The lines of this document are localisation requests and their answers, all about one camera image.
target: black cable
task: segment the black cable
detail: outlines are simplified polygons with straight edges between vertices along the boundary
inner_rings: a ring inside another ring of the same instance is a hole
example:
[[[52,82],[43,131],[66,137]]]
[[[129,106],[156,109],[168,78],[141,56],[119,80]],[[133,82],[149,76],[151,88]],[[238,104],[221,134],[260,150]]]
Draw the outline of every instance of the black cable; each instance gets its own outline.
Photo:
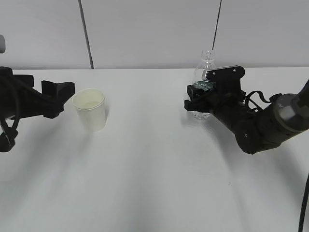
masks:
[[[298,232],[302,232],[304,229],[304,220],[305,220],[305,214],[306,214],[306,208],[307,208],[307,202],[308,202],[308,195],[309,195],[309,174],[307,177],[307,182],[306,182],[304,197],[303,197],[303,203],[301,205],[301,210],[300,210]]]
[[[249,93],[247,96],[246,96],[246,99],[245,99],[245,106],[246,107],[249,107],[249,102],[252,102],[259,110],[261,110],[262,108],[256,104],[252,99],[251,99],[251,96],[254,94],[254,93],[257,93],[261,99],[262,102],[264,103],[272,103],[271,101],[267,101],[263,95],[263,93],[261,91],[252,91],[251,93]]]
[[[90,49],[90,43],[89,43],[89,38],[88,38],[87,26],[86,26],[86,22],[85,22],[82,0],[78,0],[78,5],[79,5],[80,13],[81,13],[81,18],[82,18],[82,24],[83,24],[84,35],[85,35],[85,39],[86,39],[86,46],[87,46],[87,51],[88,51],[88,55],[89,55],[90,66],[91,66],[91,69],[95,69],[95,67],[93,65],[93,59],[92,59],[92,54],[91,54],[91,49]]]
[[[214,31],[214,37],[213,37],[213,43],[212,43],[212,50],[214,49],[214,43],[216,41],[216,36],[217,36],[217,29],[218,29],[218,23],[219,23],[220,11],[221,11],[221,4],[222,4],[222,0],[220,0],[217,23],[216,23],[216,30]]]
[[[20,120],[20,101],[14,86],[6,79],[6,77],[0,75],[0,80],[6,85],[11,91],[12,96],[15,98],[15,119],[12,125],[12,129],[16,130]]]

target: plastic bottle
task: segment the plastic bottle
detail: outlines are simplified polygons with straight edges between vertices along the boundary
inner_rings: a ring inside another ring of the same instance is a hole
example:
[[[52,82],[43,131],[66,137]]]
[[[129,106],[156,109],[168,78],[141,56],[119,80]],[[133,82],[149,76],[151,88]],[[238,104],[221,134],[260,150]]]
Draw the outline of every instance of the plastic bottle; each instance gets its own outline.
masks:
[[[204,91],[209,90],[213,87],[213,84],[206,80],[203,75],[204,70],[213,69],[214,65],[214,50],[211,51],[202,51],[201,61],[197,65],[197,68],[194,71],[192,85],[195,88],[200,88]],[[193,117],[197,119],[207,119],[211,114],[210,113],[201,113],[201,112],[192,112]]]

